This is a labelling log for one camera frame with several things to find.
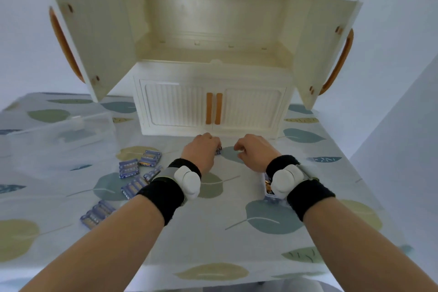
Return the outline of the small clear battery container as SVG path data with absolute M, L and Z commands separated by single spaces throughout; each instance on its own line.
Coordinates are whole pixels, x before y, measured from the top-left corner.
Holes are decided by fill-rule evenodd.
M 265 187 L 265 195 L 264 195 L 264 201 L 267 201 L 268 203 L 271 204 L 281 204 L 281 205 L 286 205 L 287 201 L 286 199 L 281 199 L 279 197 L 277 197 L 274 192 L 271 189 L 271 181 L 269 179 L 269 176 L 266 173 L 262 174 L 262 180 L 263 180 L 263 184 Z

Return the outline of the white plastic storage cabinet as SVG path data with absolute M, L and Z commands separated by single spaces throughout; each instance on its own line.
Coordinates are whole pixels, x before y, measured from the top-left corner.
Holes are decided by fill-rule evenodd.
M 213 129 L 214 94 L 223 85 L 278 86 L 286 92 L 269 139 L 282 137 L 282 121 L 297 90 L 292 65 L 312 0 L 125 0 L 136 64 L 126 75 L 145 135 L 194 136 Z M 145 125 L 140 80 L 203 80 L 213 93 L 212 123 L 170 134 Z

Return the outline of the white ribbed closed cabinet door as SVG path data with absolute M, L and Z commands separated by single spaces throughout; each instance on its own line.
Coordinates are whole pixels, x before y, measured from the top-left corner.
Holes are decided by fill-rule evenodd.
M 152 131 L 170 134 L 209 127 L 207 93 L 203 80 L 140 80 L 145 106 L 145 125 Z
M 278 86 L 220 86 L 214 94 L 213 129 L 226 133 L 272 132 L 285 92 L 286 88 Z M 215 125 L 217 93 L 223 93 L 220 125 Z

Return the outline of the person's left forearm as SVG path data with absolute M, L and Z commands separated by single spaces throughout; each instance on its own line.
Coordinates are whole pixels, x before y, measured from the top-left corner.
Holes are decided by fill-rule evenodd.
M 20 292 L 124 292 L 168 223 L 138 195 L 49 263 Z

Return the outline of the person's right hand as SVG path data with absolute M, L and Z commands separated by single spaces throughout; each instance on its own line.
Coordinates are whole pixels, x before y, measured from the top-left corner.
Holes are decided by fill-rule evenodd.
M 265 173 L 268 165 L 282 154 L 265 138 L 251 134 L 251 161 L 244 162 L 252 171 Z

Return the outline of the white open cabinet door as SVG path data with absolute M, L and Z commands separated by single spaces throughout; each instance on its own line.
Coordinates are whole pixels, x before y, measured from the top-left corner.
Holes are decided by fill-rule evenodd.
M 88 91 L 101 101 L 136 64 L 125 0 L 52 0 Z
M 359 0 L 312 0 L 292 65 L 295 86 L 308 110 L 313 108 L 362 5 Z

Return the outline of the white wrist tracker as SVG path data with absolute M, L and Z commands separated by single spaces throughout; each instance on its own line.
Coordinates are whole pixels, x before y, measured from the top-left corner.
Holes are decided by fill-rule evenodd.
M 187 166 L 179 167 L 174 173 L 174 179 L 181 188 L 187 201 L 196 199 L 200 193 L 201 179 L 199 175 Z
M 284 200 L 294 188 L 308 179 L 309 176 L 298 165 L 290 164 L 274 173 L 271 190 L 277 198 Z

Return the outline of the clear plastic storage box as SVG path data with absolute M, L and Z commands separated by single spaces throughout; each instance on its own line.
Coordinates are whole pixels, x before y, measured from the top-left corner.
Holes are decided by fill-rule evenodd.
M 111 159 L 120 149 L 110 112 L 70 117 L 10 133 L 6 139 L 12 168 L 36 179 Z

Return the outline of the person's left hand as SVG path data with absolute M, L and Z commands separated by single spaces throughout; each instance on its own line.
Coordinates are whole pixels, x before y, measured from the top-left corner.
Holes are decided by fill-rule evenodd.
M 202 135 L 197 135 L 183 148 L 181 158 L 193 163 L 204 175 L 213 167 L 215 156 L 202 152 Z

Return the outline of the person's right forearm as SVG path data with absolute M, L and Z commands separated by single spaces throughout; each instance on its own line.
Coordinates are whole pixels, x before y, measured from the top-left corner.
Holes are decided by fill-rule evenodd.
M 316 203 L 303 222 L 344 292 L 438 292 L 420 267 L 336 198 Z

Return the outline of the leaf print tablecloth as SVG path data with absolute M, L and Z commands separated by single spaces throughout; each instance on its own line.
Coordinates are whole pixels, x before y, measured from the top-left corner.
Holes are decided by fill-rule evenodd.
M 120 151 L 96 155 L 64 151 L 59 173 L 41 179 L 44 162 L 13 156 L 12 133 L 42 127 L 69 117 L 111 113 Z M 272 143 L 295 156 L 302 166 L 331 189 L 357 216 L 380 231 L 407 256 L 414 250 L 372 194 L 352 164 L 329 137 L 315 114 L 291 104 L 282 124 L 284 135 Z M 286 203 L 265 197 L 260 177 L 249 170 L 222 137 L 222 154 L 202 179 L 201 192 L 174 214 L 156 245 L 129 284 L 128 291 L 150 291 L 252 283 L 305 277 L 328 282 L 332 276 L 306 228 Z M 80 217 L 105 200 L 119 208 L 126 203 L 118 177 L 120 161 L 145 150 L 163 153 L 161 165 L 180 156 L 187 137 L 143 136 L 132 98 L 110 96 L 94 103 L 89 95 L 35 93 L 0 112 L 0 292 L 16 292 L 46 264 L 84 236 Z

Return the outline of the black wristband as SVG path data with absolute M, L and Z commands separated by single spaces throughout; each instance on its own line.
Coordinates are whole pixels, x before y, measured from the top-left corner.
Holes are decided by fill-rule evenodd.
M 178 158 L 157 174 L 150 184 L 137 193 L 137 195 L 150 200 L 157 207 L 163 216 L 165 226 L 173 218 L 175 211 L 187 202 L 181 188 L 174 179 L 175 171 L 182 166 L 189 167 L 201 179 L 201 173 L 193 163 Z
M 267 167 L 266 174 L 272 182 L 275 172 L 287 167 L 288 165 L 298 165 L 298 160 L 291 155 L 282 155 L 274 159 Z M 325 187 L 318 178 L 309 177 L 308 180 L 300 183 L 287 196 L 286 201 L 295 211 L 300 221 L 303 221 L 305 213 L 315 204 L 328 198 L 335 198 L 335 194 Z

